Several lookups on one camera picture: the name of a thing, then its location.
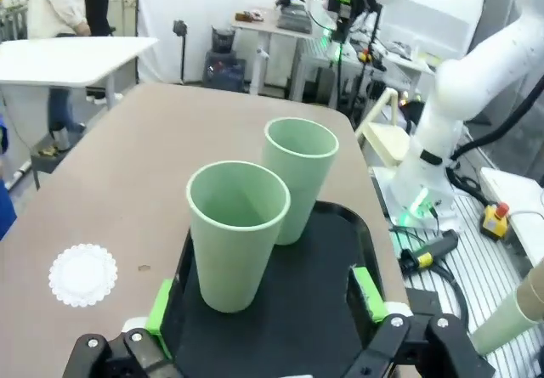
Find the cup rim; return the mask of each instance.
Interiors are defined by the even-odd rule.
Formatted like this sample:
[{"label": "cup rim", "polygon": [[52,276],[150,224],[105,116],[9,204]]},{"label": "cup rim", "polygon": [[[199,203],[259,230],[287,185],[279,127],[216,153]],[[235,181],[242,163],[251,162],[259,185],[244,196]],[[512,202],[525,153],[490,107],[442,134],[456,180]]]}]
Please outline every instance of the cup rim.
[{"label": "cup rim", "polygon": [[[281,211],[280,211],[280,213],[278,215],[276,215],[274,218],[272,218],[270,221],[268,221],[266,223],[261,223],[259,225],[253,225],[251,227],[236,227],[234,225],[227,225],[226,223],[220,223],[218,221],[215,221],[214,219],[211,219],[209,216],[204,214],[204,212],[202,212],[196,206],[196,204],[193,201],[193,198],[191,197],[191,194],[190,194],[191,187],[192,187],[193,183],[195,182],[196,178],[202,172],[207,170],[208,168],[211,168],[211,167],[214,167],[214,166],[221,166],[223,164],[232,164],[232,163],[242,164],[242,165],[246,165],[246,166],[254,166],[256,168],[259,168],[259,169],[267,172],[268,174],[271,174],[272,177],[274,177],[275,179],[277,179],[280,182],[281,187],[285,191],[286,203],[285,203],[285,205],[283,206],[283,208],[281,209]],[[289,192],[289,188],[287,188],[287,185],[281,179],[281,177],[278,176],[275,172],[272,172],[271,170],[269,170],[268,168],[260,166],[259,164],[251,163],[249,161],[238,161],[238,160],[216,161],[214,163],[207,164],[207,165],[199,168],[190,177],[189,181],[187,182],[187,186],[185,187],[185,194],[186,194],[187,201],[189,202],[190,209],[193,210],[194,212],[196,212],[201,219],[203,219],[204,221],[206,221],[207,223],[210,223],[211,225],[213,225],[215,227],[230,230],[230,231],[238,231],[238,232],[253,232],[253,231],[259,231],[261,229],[269,228],[272,225],[275,225],[279,221],[283,220],[283,218],[285,218],[285,216],[287,215],[287,212],[289,211],[289,208],[291,207],[291,193]]]},{"label": "cup rim", "polygon": [[[316,125],[316,126],[322,128],[322,129],[324,129],[325,131],[329,132],[332,135],[332,138],[334,138],[334,142],[335,142],[334,148],[331,151],[329,151],[328,153],[323,153],[323,154],[320,154],[320,155],[305,155],[303,153],[298,153],[296,151],[289,150],[289,149],[283,147],[282,145],[278,144],[270,136],[270,133],[269,133],[270,127],[273,124],[277,123],[278,121],[306,121],[307,123],[311,123],[313,125]],[[271,142],[275,147],[277,147],[281,151],[284,151],[285,153],[287,153],[289,155],[295,155],[296,157],[302,157],[304,159],[324,159],[326,157],[331,157],[332,155],[335,155],[338,152],[338,149],[340,148],[340,143],[338,142],[338,138],[337,138],[336,134],[334,134],[330,129],[328,129],[327,127],[321,125],[320,123],[317,123],[316,121],[311,121],[309,119],[303,119],[302,117],[278,117],[277,119],[273,119],[273,120],[269,121],[266,124],[266,126],[264,127],[264,136],[266,137],[266,139],[269,142]]]}]

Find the white doily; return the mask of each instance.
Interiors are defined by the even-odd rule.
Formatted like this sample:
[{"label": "white doily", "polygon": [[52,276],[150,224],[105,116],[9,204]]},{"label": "white doily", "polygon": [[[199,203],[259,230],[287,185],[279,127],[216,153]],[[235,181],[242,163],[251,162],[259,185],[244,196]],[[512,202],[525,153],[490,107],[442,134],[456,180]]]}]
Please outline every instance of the white doily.
[{"label": "white doily", "polygon": [[49,269],[49,287],[73,307],[93,306],[109,295],[117,280],[113,256],[98,245],[78,245],[62,252]]}]

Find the person's hand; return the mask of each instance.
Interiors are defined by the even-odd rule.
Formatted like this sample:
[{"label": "person's hand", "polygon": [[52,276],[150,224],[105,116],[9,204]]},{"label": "person's hand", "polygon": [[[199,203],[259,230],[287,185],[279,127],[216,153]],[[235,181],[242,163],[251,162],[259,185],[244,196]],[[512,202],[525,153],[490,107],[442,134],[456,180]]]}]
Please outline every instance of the person's hand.
[{"label": "person's hand", "polygon": [[88,26],[86,21],[83,21],[74,27],[74,31],[80,37],[90,37],[91,27]]}]

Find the white jacket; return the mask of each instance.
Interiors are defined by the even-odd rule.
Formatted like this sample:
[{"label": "white jacket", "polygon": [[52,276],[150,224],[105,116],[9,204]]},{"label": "white jacket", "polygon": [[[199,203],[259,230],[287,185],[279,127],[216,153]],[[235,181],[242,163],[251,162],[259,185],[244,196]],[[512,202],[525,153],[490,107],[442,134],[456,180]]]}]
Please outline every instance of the white jacket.
[{"label": "white jacket", "polygon": [[74,27],[85,19],[85,0],[29,0],[28,37],[52,38],[60,33],[74,34]]}]

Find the white shoe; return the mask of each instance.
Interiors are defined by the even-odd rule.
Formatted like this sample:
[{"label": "white shoe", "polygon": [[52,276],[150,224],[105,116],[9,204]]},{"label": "white shoe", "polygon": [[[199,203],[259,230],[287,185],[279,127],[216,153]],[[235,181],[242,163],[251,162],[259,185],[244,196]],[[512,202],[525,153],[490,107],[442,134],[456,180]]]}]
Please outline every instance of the white shoe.
[{"label": "white shoe", "polygon": [[[115,94],[116,101],[120,101],[122,98],[123,98],[122,93],[116,93]],[[99,99],[94,98],[94,104],[96,104],[96,105],[102,105],[102,104],[107,104],[107,103],[108,103],[108,99],[105,96],[103,98],[99,98]]]}]

